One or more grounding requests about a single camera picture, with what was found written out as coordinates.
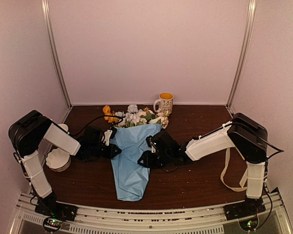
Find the orange fake flower stem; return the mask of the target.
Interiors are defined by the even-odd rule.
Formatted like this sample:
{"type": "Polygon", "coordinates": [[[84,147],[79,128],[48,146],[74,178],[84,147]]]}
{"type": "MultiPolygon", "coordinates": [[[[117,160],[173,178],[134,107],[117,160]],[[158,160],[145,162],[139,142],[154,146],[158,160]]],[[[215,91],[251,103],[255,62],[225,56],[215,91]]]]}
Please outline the orange fake flower stem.
{"type": "Polygon", "coordinates": [[[111,108],[109,105],[105,105],[103,107],[103,113],[104,113],[104,119],[108,123],[117,123],[118,122],[118,118],[116,117],[115,113],[113,111],[111,111],[111,108]]]}

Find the blue wrapping paper sheet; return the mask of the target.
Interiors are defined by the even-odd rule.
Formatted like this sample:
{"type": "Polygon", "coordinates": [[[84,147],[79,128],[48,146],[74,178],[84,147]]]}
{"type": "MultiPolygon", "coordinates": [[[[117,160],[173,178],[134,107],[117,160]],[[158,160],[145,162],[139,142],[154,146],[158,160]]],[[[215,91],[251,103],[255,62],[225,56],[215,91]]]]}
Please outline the blue wrapping paper sheet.
{"type": "Polygon", "coordinates": [[[150,150],[146,138],[160,132],[160,124],[117,128],[111,143],[122,151],[111,160],[117,199],[139,201],[149,181],[150,169],[137,163],[143,152],[150,150]]]}

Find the blue fake flower stems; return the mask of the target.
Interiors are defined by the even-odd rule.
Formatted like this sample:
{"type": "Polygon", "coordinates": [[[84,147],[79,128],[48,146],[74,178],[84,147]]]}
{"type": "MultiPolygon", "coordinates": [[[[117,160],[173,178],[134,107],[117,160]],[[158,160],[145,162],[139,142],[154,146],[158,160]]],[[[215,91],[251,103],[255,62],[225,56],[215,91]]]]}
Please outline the blue fake flower stems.
{"type": "Polygon", "coordinates": [[[147,112],[138,109],[136,104],[131,104],[127,108],[127,112],[116,112],[115,115],[120,117],[118,120],[116,127],[119,128],[128,128],[140,125],[146,125],[148,123],[147,112]]]}

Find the cream ribbon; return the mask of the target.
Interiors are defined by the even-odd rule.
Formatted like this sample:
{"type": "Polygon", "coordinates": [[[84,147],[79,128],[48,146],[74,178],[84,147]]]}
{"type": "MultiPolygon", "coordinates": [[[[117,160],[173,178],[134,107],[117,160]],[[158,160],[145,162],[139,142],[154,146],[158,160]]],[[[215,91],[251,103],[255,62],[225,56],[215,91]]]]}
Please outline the cream ribbon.
{"type": "Polygon", "coordinates": [[[244,158],[232,148],[227,148],[225,150],[225,166],[220,174],[220,181],[226,188],[241,193],[247,189],[247,176],[244,158]]]}

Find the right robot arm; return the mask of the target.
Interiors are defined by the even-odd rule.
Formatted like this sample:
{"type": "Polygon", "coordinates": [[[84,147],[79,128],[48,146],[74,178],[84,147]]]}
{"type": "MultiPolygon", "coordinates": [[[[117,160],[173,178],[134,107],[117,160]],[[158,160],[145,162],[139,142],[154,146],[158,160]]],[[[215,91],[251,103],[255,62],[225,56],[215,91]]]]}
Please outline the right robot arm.
{"type": "Polygon", "coordinates": [[[246,201],[241,203],[240,208],[244,215],[251,215],[259,208],[259,199],[267,178],[268,131],[245,114],[236,113],[217,129],[183,144],[178,144],[167,131],[147,136],[146,142],[149,149],[142,152],[137,163],[150,169],[162,168],[169,163],[183,165],[225,151],[221,181],[224,181],[229,167],[231,151],[235,150],[247,168],[239,187],[230,187],[230,190],[246,193],[246,201]]]}

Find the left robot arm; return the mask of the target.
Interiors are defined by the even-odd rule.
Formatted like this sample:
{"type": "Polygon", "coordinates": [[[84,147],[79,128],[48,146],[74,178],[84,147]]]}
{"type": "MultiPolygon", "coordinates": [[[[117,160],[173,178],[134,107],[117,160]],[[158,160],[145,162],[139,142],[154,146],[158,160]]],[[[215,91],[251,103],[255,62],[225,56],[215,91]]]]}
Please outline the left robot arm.
{"type": "Polygon", "coordinates": [[[111,141],[117,129],[111,126],[103,131],[92,127],[92,119],[77,133],[70,134],[67,130],[32,110],[13,123],[8,136],[14,148],[14,158],[21,165],[26,179],[30,182],[41,208],[49,216],[57,216],[61,209],[51,185],[49,184],[39,159],[39,145],[45,140],[62,150],[69,156],[87,159],[90,156],[113,159],[122,150],[111,141]]]}

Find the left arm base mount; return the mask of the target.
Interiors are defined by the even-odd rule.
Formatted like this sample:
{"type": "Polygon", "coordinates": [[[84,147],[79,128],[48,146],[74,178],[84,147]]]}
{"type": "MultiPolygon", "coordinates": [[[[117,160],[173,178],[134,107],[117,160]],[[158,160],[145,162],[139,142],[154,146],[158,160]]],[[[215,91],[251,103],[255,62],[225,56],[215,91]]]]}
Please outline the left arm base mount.
{"type": "Polygon", "coordinates": [[[77,206],[58,203],[52,200],[39,200],[35,207],[36,213],[54,217],[63,221],[74,221],[77,210],[77,206]]]}

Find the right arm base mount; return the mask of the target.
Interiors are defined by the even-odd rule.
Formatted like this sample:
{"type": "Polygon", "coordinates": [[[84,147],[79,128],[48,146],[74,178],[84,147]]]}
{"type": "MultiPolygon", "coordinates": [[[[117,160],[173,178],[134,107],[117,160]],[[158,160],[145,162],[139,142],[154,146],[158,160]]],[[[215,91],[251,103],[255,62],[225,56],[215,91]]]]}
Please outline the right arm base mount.
{"type": "Polygon", "coordinates": [[[224,206],[224,211],[227,220],[240,219],[247,216],[257,215],[264,212],[266,207],[263,199],[246,198],[242,202],[237,202],[224,206]]]}

